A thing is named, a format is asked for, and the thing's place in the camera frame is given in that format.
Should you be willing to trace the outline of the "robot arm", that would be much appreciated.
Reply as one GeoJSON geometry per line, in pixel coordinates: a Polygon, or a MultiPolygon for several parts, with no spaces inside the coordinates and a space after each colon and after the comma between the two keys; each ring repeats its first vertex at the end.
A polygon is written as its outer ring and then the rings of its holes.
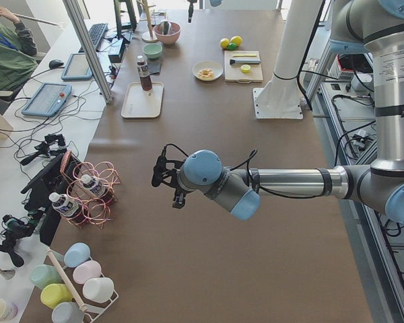
{"type": "Polygon", "coordinates": [[[195,190],[245,220],[262,192],[291,199],[349,199],[404,225],[404,1],[335,1],[330,49],[369,52],[373,58],[376,159],[368,165],[313,170],[226,168],[212,151],[200,150],[171,172],[172,205],[182,208],[195,190]]]}
{"type": "MultiPolygon", "coordinates": [[[[194,12],[194,4],[197,2],[197,0],[187,0],[187,2],[189,3],[188,23],[191,23],[194,12]]],[[[222,3],[222,0],[210,0],[209,3],[212,7],[217,7],[222,3]]]]}

